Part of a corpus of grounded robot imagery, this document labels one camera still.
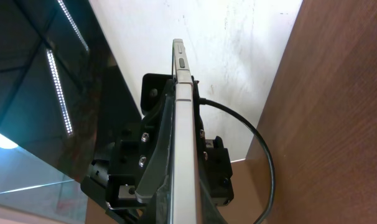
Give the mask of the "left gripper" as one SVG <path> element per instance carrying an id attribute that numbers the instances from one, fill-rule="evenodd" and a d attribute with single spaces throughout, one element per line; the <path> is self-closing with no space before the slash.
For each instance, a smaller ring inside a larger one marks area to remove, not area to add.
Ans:
<path id="1" fill-rule="evenodd" d="M 92 160 L 81 190 L 118 223 L 171 223 L 173 113 L 176 81 L 148 73 L 142 79 L 145 117 L 119 128 L 115 139 Z M 221 137 L 205 137 L 198 81 L 193 81 L 194 140 L 197 148 L 202 218 L 225 223 L 218 207 L 234 198 L 228 149 Z"/>

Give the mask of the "black smartphone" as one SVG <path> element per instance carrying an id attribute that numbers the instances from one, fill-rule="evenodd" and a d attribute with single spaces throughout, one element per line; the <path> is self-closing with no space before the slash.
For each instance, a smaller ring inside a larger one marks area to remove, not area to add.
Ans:
<path id="1" fill-rule="evenodd" d="M 193 113 L 193 80 L 183 40 L 172 46 L 175 112 L 172 171 L 172 223 L 201 223 L 202 207 Z"/>

